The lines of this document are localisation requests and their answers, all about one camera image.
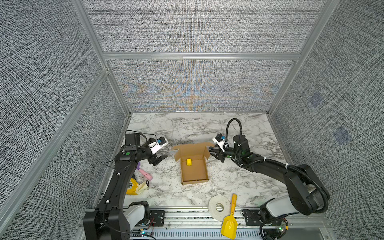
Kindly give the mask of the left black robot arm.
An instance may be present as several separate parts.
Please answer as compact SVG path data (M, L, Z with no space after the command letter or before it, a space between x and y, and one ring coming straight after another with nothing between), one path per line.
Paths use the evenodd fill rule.
M157 156L157 152L167 146L169 141L152 134L141 144L141 137L145 137L145 134L126 131L125 143L114 158L114 173L108 187L95 210L86 213L83 218L86 239L128 240L133 237L132 229L136 224L149 218L147 202L134 203L126 213L123 212L126 192L138 163L148 160L153 166L158 165L166 156Z

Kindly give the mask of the brown cardboard box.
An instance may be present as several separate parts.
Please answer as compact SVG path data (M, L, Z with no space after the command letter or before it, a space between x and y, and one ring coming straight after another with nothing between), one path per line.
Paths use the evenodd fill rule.
M214 144L205 142L198 144L186 144L173 146L177 151L174 155L175 161L181 161L181 183L182 185L207 183L209 181L207 163L211 156L209 147ZM192 159L192 165L187 166L187 159Z

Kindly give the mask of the yellow plastic toy shovel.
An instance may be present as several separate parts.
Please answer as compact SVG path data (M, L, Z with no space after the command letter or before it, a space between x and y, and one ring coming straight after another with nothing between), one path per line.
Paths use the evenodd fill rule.
M222 228L221 228L221 235L231 240L234 240L236 238L237 227L238 227L237 220L234 217L236 203L237 203L237 195L233 194L232 201L231 201L230 215L224 218Z

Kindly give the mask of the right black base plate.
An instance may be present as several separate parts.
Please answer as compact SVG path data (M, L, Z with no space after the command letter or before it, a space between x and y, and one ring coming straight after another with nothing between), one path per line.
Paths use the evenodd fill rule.
M241 211L245 219L246 226L251 226L251 227L260 226L262 222L265 222L266 220L269 219L269 218L265 219L264 217L261 217L259 215L259 212L260 212L259 209L243 209Z

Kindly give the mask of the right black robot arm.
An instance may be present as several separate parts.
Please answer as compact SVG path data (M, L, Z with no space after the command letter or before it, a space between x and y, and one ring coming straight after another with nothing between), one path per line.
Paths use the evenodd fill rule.
M229 146L222 134L214 137L213 142L215 145L210 147L210 153L217 160L224 162L230 158L244 170L266 175L286 185L286 196L261 205L259 217L262 221L284 218L290 214L309 216L328 210L330 194L310 166L284 164L255 154L251 152L244 135L234 137L233 147Z

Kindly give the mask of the white tape roll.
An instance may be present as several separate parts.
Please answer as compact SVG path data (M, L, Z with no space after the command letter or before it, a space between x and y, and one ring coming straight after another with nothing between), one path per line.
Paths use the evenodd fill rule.
M222 222L231 213L230 201L223 195L217 195L210 199L208 205L211 217Z

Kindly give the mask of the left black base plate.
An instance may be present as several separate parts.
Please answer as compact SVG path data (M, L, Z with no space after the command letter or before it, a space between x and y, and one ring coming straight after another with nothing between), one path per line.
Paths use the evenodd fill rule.
M164 210L150 210L150 214L136 224L136 227L163 227L165 221Z

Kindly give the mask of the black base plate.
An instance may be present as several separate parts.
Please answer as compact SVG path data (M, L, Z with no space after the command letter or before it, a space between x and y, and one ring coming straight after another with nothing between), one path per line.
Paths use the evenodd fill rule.
M269 219L269 218L265 219L264 217L261 217L259 215L259 212L260 212L259 209L243 209L241 211L245 219L246 226L251 226L251 227L260 226L262 222L265 222L266 220Z
M165 221L164 210L150 210L150 214L136 224L136 227L163 227Z

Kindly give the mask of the yellow work glove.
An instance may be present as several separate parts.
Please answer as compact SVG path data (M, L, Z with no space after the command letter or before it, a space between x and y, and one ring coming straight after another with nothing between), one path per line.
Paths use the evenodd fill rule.
M145 182L139 184L134 178L131 178L126 194L139 195L149 187L149 183L150 182L146 180Z

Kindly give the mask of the aluminium front frame rail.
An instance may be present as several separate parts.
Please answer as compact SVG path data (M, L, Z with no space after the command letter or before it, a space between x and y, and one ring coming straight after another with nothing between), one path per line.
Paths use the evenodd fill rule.
M247 226L243 209L258 210L253 207L239 207L235 210L235 219L238 222L236 240L262 240L259 226ZM215 220L209 213L208 207L154 207L154 211L164 211L163 226L150 227L136 232L146 233L157 240L228 240L221 235L222 222ZM334 230L323 214L311 216L293 215L286 217L289 229L280 240L337 240ZM75 240L86 240L82 225L77 232Z

